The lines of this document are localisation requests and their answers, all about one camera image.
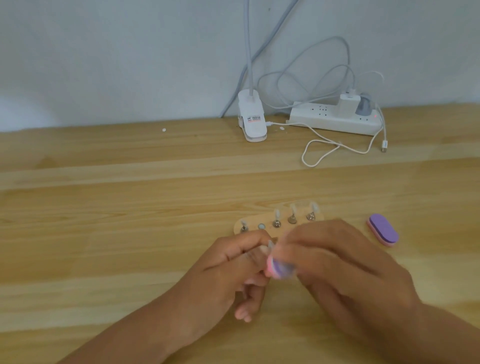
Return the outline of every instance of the wooden table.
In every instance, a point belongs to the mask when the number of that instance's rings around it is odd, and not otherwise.
[[[235,119],[0,134],[0,363],[55,362],[172,286],[237,219],[295,201],[373,241],[365,220],[385,214],[401,239],[388,252],[420,296],[480,326],[480,106],[384,113],[386,154],[379,138],[314,169],[300,161],[308,129],[273,126],[247,143]],[[383,363],[294,280],[270,284],[253,323],[229,314],[169,362],[274,360]]]

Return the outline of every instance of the wall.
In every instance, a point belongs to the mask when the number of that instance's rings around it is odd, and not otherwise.
[[[252,0],[252,52],[290,0]],[[245,64],[242,0],[3,0],[0,131],[216,116]],[[480,98],[478,0],[300,0],[256,76],[332,35],[383,106]],[[293,71],[310,87],[345,61],[338,44]],[[333,86],[330,78],[325,89]],[[275,102],[265,83],[264,98]],[[303,97],[288,81],[295,98]],[[229,115],[237,113],[232,107]]]

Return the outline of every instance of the white power strip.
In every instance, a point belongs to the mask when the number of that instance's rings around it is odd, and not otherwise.
[[[352,103],[353,105],[345,107],[345,98],[340,99],[338,105],[325,105],[325,104],[313,104],[313,103],[296,103],[297,106],[292,108],[290,113],[290,120],[287,120],[287,124],[293,124],[296,122],[304,123],[315,129],[334,130],[337,132],[375,135],[382,127],[382,120],[377,112],[373,109],[369,116],[362,116],[355,114],[355,111],[349,112],[347,109],[352,109],[354,103],[356,103],[355,109],[358,105],[357,100]]]

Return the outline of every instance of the hand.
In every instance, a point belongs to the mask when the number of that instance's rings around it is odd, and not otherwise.
[[[425,306],[411,275],[353,226],[342,220],[300,225],[272,256],[297,267],[300,281],[345,333],[390,357],[414,350]]]
[[[244,300],[235,317],[250,322],[262,304],[269,278],[263,274],[270,236],[265,230],[219,238],[163,296],[160,309],[174,341],[171,351],[210,331],[233,305],[235,292]]]

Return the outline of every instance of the white sticker label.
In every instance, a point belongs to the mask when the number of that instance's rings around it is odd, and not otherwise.
[[[247,118],[247,122],[260,121],[261,119],[262,119],[262,117],[260,115],[249,116]]]

